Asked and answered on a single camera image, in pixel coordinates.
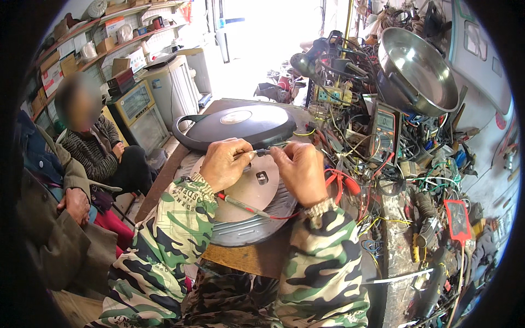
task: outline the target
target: camouflage sleeve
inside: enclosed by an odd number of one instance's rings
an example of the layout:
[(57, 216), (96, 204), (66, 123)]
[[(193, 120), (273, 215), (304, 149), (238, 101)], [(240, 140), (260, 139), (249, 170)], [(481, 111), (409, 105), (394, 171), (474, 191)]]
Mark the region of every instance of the camouflage sleeve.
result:
[(199, 173), (174, 181), (162, 194), (156, 217), (135, 227), (133, 243), (110, 267), (110, 295), (88, 326), (150, 327), (181, 318), (187, 294), (183, 265), (206, 250), (217, 201)]
[(327, 199), (298, 220), (273, 309), (284, 327), (366, 327), (355, 220)]

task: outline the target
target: multimeter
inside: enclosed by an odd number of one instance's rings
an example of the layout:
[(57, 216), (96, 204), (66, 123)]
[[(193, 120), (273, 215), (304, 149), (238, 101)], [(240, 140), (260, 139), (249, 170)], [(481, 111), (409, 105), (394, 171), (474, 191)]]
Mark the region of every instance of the multimeter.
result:
[[(372, 120), (370, 141), (370, 161), (382, 163), (390, 153), (396, 151), (397, 132), (399, 129), (399, 111), (385, 103), (375, 102), (375, 115)], [(397, 156), (387, 164), (394, 166)]]

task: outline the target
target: metal bowl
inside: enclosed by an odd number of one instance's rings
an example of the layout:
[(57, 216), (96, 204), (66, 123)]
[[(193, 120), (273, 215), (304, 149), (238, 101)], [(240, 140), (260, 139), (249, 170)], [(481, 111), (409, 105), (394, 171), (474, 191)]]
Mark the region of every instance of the metal bowl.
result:
[(452, 70), (432, 45), (414, 33), (398, 27), (385, 29), (379, 61), (390, 87), (398, 89), (399, 97), (404, 96), (415, 111), (437, 117), (457, 108)]

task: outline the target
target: red pants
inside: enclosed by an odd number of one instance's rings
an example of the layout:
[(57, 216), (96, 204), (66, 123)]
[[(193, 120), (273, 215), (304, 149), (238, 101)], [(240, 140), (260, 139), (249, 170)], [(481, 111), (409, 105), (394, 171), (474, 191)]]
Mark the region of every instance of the red pants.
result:
[(127, 249), (131, 245), (133, 231), (111, 210), (107, 210), (104, 215), (97, 212), (94, 223), (97, 226), (117, 234), (117, 258), (123, 253), (124, 249)]

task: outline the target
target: workbench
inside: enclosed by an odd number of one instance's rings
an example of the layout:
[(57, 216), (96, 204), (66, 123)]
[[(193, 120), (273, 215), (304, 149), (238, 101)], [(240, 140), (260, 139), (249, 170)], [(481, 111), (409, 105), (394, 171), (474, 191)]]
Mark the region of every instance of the workbench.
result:
[[(209, 105), (203, 114), (213, 114), (215, 112), (242, 107), (267, 104), (261, 101), (220, 99)], [(290, 112), (296, 121), (298, 133), (305, 133), (305, 125), (312, 120), (311, 115), (303, 108), (285, 104), (268, 103), (285, 108)], [(310, 142), (307, 136), (294, 135), (291, 140)], [(147, 197), (140, 207), (135, 222), (141, 222), (149, 215), (155, 215), (155, 208), (162, 193), (173, 181), (173, 177), (182, 161), (190, 151), (179, 144), (170, 156), (159, 176), (153, 183)], [(279, 231), (267, 240), (255, 245), (226, 248), (216, 245), (209, 245), (202, 257), (204, 259), (222, 264), (224, 266), (256, 274), (258, 276), (279, 279), (282, 266), (288, 257), (287, 249), (290, 244), (291, 222), (287, 222)]]

